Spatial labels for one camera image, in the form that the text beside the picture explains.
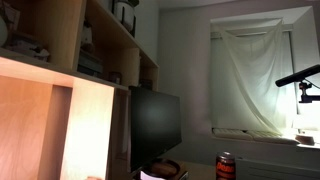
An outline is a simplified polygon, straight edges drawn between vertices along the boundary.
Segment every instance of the wooden cabinet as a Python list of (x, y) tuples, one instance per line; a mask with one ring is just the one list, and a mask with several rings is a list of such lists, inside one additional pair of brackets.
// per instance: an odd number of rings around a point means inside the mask
[[(0, 48), (1, 179), (106, 178), (114, 92), (139, 79), (157, 90), (157, 64), (96, 0), (6, 2), (21, 12), (18, 31), (51, 56), (47, 63)], [(100, 77), (77, 72), (85, 18)], [(113, 71), (122, 74), (121, 85), (107, 81)]]

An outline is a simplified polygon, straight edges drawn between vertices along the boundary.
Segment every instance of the soda can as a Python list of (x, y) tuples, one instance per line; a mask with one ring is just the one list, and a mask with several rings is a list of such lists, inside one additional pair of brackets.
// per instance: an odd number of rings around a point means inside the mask
[(235, 180), (235, 157), (228, 152), (219, 152), (216, 156), (216, 180)]

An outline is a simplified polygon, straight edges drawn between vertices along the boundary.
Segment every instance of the black monitor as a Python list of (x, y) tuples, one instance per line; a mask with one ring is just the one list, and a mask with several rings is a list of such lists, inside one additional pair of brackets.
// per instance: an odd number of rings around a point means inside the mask
[(180, 98), (130, 87), (130, 171), (136, 171), (182, 142)]

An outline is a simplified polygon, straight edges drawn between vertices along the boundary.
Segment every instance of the microphone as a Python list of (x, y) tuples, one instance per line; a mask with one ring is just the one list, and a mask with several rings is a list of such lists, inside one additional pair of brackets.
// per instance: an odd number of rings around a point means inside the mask
[(287, 85), (292, 82), (300, 82), (300, 81), (304, 80), (306, 77), (312, 76), (312, 75), (317, 74), (319, 72), (320, 72), (320, 65), (317, 64), (317, 65), (309, 67), (305, 70), (296, 72), (290, 76), (287, 76), (287, 77), (284, 77), (282, 79), (277, 80), (276, 85), (278, 87), (281, 87), (281, 86)]

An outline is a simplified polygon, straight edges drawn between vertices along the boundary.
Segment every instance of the cable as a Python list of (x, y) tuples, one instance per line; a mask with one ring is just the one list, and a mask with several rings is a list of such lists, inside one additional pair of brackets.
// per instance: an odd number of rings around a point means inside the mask
[(320, 89), (320, 87), (319, 86), (317, 86), (317, 85), (315, 85), (315, 84), (313, 84), (311, 81), (309, 81), (308, 79), (304, 79), (305, 81), (308, 81), (310, 84), (312, 84), (314, 87), (316, 87), (316, 88), (318, 88), (318, 89)]

